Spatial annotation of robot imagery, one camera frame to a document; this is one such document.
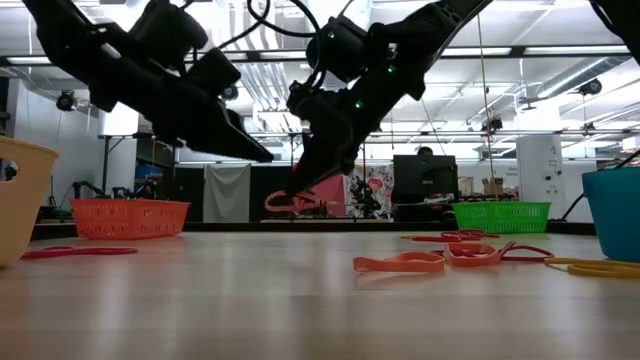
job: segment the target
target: table surface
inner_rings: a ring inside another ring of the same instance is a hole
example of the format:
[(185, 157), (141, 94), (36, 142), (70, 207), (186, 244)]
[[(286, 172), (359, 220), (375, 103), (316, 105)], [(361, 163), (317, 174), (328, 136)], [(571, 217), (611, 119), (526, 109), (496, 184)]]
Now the table surface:
[[(593, 237), (505, 236), (600, 259)], [(64, 239), (52, 245), (105, 245)], [(398, 234), (190, 233), (0, 271), (0, 358), (640, 359), (640, 282), (540, 264), (357, 275)]]

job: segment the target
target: cardboard box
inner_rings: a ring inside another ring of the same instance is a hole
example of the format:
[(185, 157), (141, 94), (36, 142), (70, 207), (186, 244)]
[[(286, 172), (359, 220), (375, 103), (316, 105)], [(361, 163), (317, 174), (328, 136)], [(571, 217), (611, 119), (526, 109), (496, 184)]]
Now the cardboard box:
[(482, 185), (484, 185), (484, 193), (487, 195), (502, 195), (504, 193), (503, 178), (482, 179)]

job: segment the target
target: beige basket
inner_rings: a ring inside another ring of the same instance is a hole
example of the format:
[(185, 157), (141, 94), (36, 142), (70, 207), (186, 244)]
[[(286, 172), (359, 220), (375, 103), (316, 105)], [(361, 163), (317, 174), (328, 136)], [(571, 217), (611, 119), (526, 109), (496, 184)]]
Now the beige basket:
[(18, 165), (15, 178), (0, 181), (0, 267), (6, 267), (20, 259), (29, 247), (58, 153), (0, 136), (0, 158)]

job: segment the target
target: blue basket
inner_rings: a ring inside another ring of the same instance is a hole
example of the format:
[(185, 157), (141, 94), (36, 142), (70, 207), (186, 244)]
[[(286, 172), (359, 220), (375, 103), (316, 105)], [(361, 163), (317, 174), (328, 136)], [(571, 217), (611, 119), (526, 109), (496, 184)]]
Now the blue basket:
[(611, 260), (640, 262), (640, 168), (583, 174), (582, 184), (602, 252)]

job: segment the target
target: computer monitor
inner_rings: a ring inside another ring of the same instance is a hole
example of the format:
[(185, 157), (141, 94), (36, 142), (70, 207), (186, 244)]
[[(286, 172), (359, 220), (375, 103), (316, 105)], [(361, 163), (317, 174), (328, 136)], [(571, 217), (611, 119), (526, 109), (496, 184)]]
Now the computer monitor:
[(393, 173), (397, 195), (425, 199), (433, 194), (453, 194), (456, 202), (459, 199), (455, 156), (395, 155)]

